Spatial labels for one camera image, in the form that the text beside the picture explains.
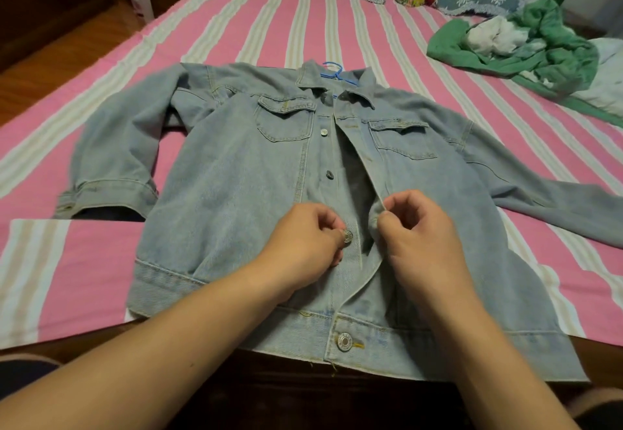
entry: forearm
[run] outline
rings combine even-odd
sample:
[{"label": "forearm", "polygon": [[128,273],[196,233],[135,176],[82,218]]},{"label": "forearm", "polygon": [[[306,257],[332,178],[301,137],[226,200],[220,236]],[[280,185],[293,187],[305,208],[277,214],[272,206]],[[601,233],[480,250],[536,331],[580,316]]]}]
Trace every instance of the forearm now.
[{"label": "forearm", "polygon": [[279,289],[250,264],[0,402],[6,428],[164,426],[269,313]]},{"label": "forearm", "polygon": [[577,429],[475,294],[428,311],[471,417],[482,430]]}]

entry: hand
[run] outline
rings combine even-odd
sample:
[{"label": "hand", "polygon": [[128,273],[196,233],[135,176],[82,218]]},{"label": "hand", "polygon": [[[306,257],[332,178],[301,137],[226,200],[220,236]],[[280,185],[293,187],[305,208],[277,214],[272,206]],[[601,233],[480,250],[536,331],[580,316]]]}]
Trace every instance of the hand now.
[{"label": "hand", "polygon": [[287,299],[338,265],[346,227],[326,205],[295,204],[277,222],[256,261],[272,264]]},{"label": "hand", "polygon": [[463,246],[450,217],[419,190],[383,201],[378,228],[396,279],[418,305],[432,306],[473,292]]}]

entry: chest pocket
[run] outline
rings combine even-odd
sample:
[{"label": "chest pocket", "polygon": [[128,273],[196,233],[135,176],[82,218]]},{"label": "chest pocket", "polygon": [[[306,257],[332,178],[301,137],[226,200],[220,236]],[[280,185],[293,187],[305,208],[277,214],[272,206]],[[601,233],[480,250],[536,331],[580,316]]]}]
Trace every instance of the chest pocket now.
[{"label": "chest pocket", "polygon": [[369,121],[370,134],[379,150],[390,150],[411,159],[437,158],[424,121],[401,119]]},{"label": "chest pocket", "polygon": [[316,111],[313,100],[307,97],[276,99],[263,95],[257,103],[255,122],[268,140],[297,141],[311,136]]}]

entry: pink striped bed sheet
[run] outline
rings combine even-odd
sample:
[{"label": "pink striped bed sheet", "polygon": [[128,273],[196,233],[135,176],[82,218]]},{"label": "pink striped bed sheet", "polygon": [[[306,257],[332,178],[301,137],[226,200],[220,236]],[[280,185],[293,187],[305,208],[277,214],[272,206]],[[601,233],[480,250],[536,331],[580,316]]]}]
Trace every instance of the pink striped bed sheet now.
[{"label": "pink striped bed sheet", "polygon": [[[623,130],[512,81],[428,59],[447,17],[387,0],[182,0],[76,79],[0,129],[0,347],[121,324],[142,224],[49,220],[80,127],[117,92],[175,62],[370,66],[381,84],[476,121],[535,172],[623,194]],[[183,144],[166,135],[159,189]],[[562,329],[623,345],[623,251],[500,210],[510,247],[545,284]]]}]

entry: blue hanger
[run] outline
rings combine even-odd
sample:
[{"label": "blue hanger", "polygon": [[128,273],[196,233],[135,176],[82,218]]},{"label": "blue hanger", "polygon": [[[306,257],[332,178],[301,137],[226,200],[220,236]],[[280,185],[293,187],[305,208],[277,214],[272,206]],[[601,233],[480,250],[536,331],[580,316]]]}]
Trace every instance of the blue hanger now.
[{"label": "blue hanger", "polygon": [[356,82],[353,82],[351,80],[348,79],[344,79],[340,74],[341,72],[344,70],[344,68],[342,67],[342,64],[338,64],[336,62],[333,61],[325,61],[323,62],[323,66],[326,66],[327,64],[332,64],[334,66],[338,67],[338,71],[334,72],[333,74],[323,74],[322,72],[320,73],[321,77],[324,77],[325,79],[336,79],[336,80],[343,80],[344,82],[348,82],[349,84],[353,84],[354,86],[359,87],[359,84],[357,84]]}]

